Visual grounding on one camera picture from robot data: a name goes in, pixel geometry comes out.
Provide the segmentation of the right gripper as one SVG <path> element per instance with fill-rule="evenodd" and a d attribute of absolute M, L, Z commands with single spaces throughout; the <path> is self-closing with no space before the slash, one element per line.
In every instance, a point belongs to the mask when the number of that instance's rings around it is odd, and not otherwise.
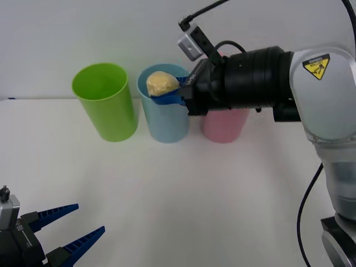
<path fill-rule="evenodd" d="M 179 84 L 186 84 L 151 99 L 158 105 L 178 104 L 188 109 L 189 116 L 205 116 L 210 110 L 226 110 L 227 103 L 224 69 L 214 67 L 210 60 L 200 60 L 192 72 L 176 77 Z"/>

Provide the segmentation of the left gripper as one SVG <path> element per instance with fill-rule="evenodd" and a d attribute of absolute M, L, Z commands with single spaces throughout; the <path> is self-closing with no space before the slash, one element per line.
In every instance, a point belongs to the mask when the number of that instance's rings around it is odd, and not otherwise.
<path fill-rule="evenodd" d="M 1 266 L 43 266 L 45 254 L 36 232 L 65 215 L 79 209 L 79 204 L 34 211 L 21 216 L 15 228 L 1 231 Z M 93 232 L 46 254 L 45 266 L 71 267 L 104 234 L 102 226 Z"/>

